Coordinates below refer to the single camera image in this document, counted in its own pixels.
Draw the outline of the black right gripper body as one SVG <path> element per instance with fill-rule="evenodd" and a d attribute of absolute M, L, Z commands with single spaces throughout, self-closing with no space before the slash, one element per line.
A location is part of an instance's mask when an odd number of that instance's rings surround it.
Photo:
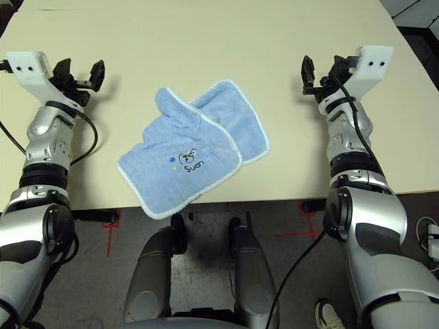
<path fill-rule="evenodd" d="M 314 78 L 306 73 L 302 74 L 303 82 L 303 95 L 313 95 L 318 103 L 321 103 L 328 96 L 335 93 L 340 85 L 337 83 L 341 82 L 342 79 L 335 73 L 330 73 L 328 76 L 323 77 L 320 81 L 323 83 L 320 87 L 315 87 L 313 85 Z"/>

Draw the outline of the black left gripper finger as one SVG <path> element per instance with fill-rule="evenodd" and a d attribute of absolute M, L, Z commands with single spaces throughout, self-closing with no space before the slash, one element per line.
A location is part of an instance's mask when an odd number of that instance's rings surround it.
<path fill-rule="evenodd" d="M 73 81 L 73 76 L 70 73 L 71 59 L 66 58 L 57 63 L 53 69 L 53 77 L 51 81 L 53 84 L 70 84 Z"/>
<path fill-rule="evenodd" d="M 97 61 L 91 69 L 88 85 L 91 90 L 98 92 L 105 78 L 105 64 L 103 60 Z"/>

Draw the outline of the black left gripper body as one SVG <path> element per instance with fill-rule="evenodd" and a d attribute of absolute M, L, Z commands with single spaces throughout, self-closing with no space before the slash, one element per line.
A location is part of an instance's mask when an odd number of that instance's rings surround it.
<path fill-rule="evenodd" d="M 67 98 L 78 103 L 80 106 L 86 106 L 90 99 L 91 84 L 87 81 L 77 81 L 72 75 L 54 75 L 50 82 Z"/>

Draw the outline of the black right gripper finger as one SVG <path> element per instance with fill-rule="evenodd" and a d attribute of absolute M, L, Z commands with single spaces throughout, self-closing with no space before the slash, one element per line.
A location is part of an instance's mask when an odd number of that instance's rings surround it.
<path fill-rule="evenodd" d="M 351 68 L 351 60 L 350 56 L 343 58 L 342 56 L 334 56 L 334 64 L 331 68 L 331 75 L 336 77 L 350 77 L 352 74 L 350 73 Z"/>
<path fill-rule="evenodd" d="M 303 93 L 315 93 L 314 91 L 314 65 L 313 61 L 309 56 L 305 56 L 302 60 L 302 66 L 301 66 L 301 77 L 302 77 L 302 83 L 303 83 Z"/>

